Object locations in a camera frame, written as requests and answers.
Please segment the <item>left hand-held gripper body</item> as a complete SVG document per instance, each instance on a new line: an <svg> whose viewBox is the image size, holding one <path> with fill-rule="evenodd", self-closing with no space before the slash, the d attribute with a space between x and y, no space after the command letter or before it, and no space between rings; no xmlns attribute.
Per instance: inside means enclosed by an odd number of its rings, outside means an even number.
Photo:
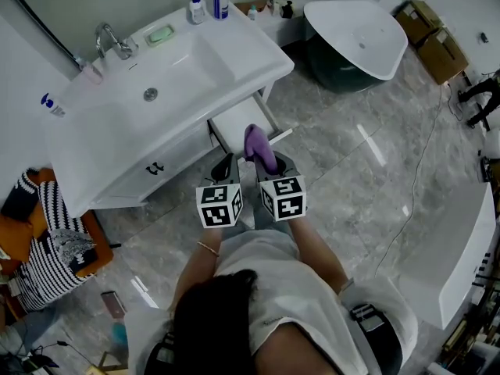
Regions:
<svg viewBox="0 0 500 375"><path fill-rule="evenodd" d="M234 226L243 208L239 176L222 181L204 177L196 188L196 206L205 229Z"/></svg>

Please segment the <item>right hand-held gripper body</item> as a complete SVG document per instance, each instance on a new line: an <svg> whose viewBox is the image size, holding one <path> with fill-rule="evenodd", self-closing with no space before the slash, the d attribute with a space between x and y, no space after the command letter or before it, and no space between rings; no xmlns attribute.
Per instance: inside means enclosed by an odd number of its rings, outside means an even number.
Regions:
<svg viewBox="0 0 500 375"><path fill-rule="evenodd" d="M305 178L297 170L258 175L261 202L275 222L299 218L306 211Z"/></svg>

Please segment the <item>purple cloth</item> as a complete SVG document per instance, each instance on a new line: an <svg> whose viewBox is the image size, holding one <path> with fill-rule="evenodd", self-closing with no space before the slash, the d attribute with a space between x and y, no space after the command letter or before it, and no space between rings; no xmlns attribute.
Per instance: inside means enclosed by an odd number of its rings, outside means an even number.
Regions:
<svg viewBox="0 0 500 375"><path fill-rule="evenodd" d="M244 158L247 162L254 162L255 158L259 158L267 173L274 175L278 172L277 159L268 137L264 130L254 123L249 124L245 129Z"/></svg>

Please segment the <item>white drawer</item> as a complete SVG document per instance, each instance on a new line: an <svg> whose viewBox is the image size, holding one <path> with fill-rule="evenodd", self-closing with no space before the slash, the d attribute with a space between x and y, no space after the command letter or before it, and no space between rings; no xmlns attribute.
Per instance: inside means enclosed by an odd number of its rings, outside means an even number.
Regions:
<svg viewBox="0 0 500 375"><path fill-rule="evenodd" d="M290 135L291 128L282 128L259 92L209 120L217 141L226 153L240 159L244 155L245 129L255 124L267 136L271 145Z"/></svg>

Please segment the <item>person's left forearm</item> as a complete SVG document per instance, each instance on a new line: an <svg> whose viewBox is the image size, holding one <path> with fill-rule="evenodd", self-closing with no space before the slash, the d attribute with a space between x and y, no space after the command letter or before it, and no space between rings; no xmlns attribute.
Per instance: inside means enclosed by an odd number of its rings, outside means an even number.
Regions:
<svg viewBox="0 0 500 375"><path fill-rule="evenodd" d="M173 313L181 297L194 285L211 279L216 270L223 229L204 229L201 240L187 261L177 282L170 311Z"/></svg>

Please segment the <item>person's white shirt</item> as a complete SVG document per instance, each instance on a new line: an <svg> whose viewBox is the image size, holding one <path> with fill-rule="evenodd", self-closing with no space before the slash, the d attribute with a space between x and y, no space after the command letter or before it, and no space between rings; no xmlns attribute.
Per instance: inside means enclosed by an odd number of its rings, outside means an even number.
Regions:
<svg viewBox="0 0 500 375"><path fill-rule="evenodd" d="M348 279L337 295L277 245L222 236L213 277L174 312L128 313L130 375L398 375L418 322L386 278Z"/></svg>

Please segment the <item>white vanity cabinet with sink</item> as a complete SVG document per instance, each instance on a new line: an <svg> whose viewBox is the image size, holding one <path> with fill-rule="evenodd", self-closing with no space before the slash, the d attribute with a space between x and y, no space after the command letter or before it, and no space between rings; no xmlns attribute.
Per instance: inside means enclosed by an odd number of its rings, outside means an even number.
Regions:
<svg viewBox="0 0 500 375"><path fill-rule="evenodd" d="M148 46L145 35L167 24L174 35ZM221 146L211 118L256 92L266 103L273 84L294 67L236 8L226 20L199 25L179 9L133 39L136 56L122 60L109 52L96 61L100 84L75 77L59 96L66 115L46 125L51 164L73 217L144 205L153 191Z"/></svg>

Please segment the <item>maroon notebook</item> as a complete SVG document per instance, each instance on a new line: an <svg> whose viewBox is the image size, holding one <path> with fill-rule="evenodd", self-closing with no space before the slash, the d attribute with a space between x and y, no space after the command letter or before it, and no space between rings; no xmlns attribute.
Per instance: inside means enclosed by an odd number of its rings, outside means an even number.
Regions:
<svg viewBox="0 0 500 375"><path fill-rule="evenodd" d="M124 318L126 310L115 291L103 292L101 293L101 297L112 318Z"/></svg>

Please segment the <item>green and white bathtub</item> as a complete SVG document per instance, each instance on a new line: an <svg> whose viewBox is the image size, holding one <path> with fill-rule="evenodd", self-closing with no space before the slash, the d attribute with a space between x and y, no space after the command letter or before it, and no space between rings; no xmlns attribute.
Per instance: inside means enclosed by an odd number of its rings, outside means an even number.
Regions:
<svg viewBox="0 0 500 375"><path fill-rule="evenodd" d="M305 53L326 89L355 93L393 79L408 40L390 13L364 0L313 1L303 12Z"/></svg>

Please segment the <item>chrome faucet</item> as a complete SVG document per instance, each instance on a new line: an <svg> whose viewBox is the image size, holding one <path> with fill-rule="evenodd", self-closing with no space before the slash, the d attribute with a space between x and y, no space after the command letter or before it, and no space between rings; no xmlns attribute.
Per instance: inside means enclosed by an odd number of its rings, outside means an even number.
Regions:
<svg viewBox="0 0 500 375"><path fill-rule="evenodd" d="M110 38L112 50L120 59L127 60L138 53L138 44L132 37L119 39L111 26L106 22L102 22L95 28L95 48L100 59L104 59L106 56L102 43L103 34Z"/></svg>

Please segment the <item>pink cup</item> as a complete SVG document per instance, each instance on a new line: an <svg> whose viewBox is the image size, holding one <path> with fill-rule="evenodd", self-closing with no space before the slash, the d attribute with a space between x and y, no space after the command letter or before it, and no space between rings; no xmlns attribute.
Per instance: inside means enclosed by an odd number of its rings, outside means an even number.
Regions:
<svg viewBox="0 0 500 375"><path fill-rule="evenodd" d="M93 84L100 84L103 81L101 72L89 61L76 55L75 60L80 67L80 71L85 75Z"/></svg>

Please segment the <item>clear pump bottle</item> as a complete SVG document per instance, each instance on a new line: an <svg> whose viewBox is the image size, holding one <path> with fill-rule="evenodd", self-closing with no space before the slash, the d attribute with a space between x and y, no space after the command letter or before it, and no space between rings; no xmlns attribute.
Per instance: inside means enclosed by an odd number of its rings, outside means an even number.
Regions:
<svg viewBox="0 0 500 375"><path fill-rule="evenodd" d="M205 0L190 0L189 13L190 21L194 25L203 23L206 17Z"/></svg>

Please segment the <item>brown tray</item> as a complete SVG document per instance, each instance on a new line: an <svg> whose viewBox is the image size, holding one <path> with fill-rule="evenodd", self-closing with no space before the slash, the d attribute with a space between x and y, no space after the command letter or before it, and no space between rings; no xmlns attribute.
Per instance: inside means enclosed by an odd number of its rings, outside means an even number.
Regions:
<svg viewBox="0 0 500 375"><path fill-rule="evenodd" d="M239 2L235 3L235 6L242 11L246 16L248 15L248 11L255 6L255 9L258 13L262 12L267 6L268 0L255 0L251 2Z"/></svg>

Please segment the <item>white rectangular bathtub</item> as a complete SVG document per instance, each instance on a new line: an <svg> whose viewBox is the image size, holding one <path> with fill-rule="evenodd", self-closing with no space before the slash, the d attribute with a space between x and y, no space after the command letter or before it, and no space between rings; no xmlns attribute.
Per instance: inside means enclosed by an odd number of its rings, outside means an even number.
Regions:
<svg viewBox="0 0 500 375"><path fill-rule="evenodd" d="M400 266L398 288L413 312L444 330L465 300L496 228L489 183L452 194L434 228Z"/></svg>

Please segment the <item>orange cushion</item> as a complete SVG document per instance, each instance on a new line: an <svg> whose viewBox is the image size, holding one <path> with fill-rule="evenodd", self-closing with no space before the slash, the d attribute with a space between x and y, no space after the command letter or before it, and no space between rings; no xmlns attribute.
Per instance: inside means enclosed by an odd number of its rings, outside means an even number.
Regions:
<svg viewBox="0 0 500 375"><path fill-rule="evenodd" d="M0 214L0 259L27 263L33 227L28 222Z"/></svg>

